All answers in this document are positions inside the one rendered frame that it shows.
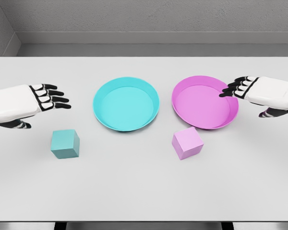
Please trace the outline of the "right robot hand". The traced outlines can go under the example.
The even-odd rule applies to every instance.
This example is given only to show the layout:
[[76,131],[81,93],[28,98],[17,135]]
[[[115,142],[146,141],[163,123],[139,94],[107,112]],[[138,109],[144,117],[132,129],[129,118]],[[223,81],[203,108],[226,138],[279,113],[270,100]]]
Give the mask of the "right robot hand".
[[219,97],[236,97],[267,109],[259,114],[260,118],[280,117],[288,114],[288,81],[269,78],[244,76],[236,78]]

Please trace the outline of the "teal block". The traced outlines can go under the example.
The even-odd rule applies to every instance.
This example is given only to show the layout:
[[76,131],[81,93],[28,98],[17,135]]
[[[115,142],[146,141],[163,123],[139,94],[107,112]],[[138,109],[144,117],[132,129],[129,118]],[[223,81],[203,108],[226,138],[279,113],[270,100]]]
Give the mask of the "teal block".
[[79,157],[79,149],[80,138],[74,129],[53,131],[50,150],[57,159]]

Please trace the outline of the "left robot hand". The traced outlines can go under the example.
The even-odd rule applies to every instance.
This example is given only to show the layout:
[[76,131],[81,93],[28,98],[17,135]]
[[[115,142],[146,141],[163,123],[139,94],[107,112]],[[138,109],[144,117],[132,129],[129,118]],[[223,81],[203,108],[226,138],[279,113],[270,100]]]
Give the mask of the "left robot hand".
[[69,99],[51,84],[19,85],[0,90],[0,127],[30,129],[24,121],[53,109],[71,109]]

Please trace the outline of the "cyan plate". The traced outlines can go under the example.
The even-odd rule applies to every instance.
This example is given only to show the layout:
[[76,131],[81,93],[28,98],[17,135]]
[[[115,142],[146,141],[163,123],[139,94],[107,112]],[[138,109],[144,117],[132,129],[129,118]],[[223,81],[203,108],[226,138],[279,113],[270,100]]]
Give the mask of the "cyan plate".
[[160,98],[148,82],[134,77],[108,81],[96,92],[93,111],[105,127],[129,132],[150,124],[159,111]]

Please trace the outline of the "pink block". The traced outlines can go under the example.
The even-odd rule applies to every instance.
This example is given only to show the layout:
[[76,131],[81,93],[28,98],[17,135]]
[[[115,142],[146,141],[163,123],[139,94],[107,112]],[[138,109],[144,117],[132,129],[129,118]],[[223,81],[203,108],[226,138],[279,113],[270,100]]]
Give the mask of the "pink block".
[[173,134],[172,146],[180,160],[198,154],[204,142],[196,131],[190,127]]

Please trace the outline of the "pink plate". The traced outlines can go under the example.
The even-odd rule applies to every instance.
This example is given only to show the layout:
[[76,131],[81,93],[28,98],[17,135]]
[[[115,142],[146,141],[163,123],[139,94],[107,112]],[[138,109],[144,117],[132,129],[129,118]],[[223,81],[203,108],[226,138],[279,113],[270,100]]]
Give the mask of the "pink plate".
[[227,85],[209,76],[191,76],[181,80],[172,91],[176,114],[186,123],[201,129],[218,129],[237,116],[239,102],[235,97],[219,97]]

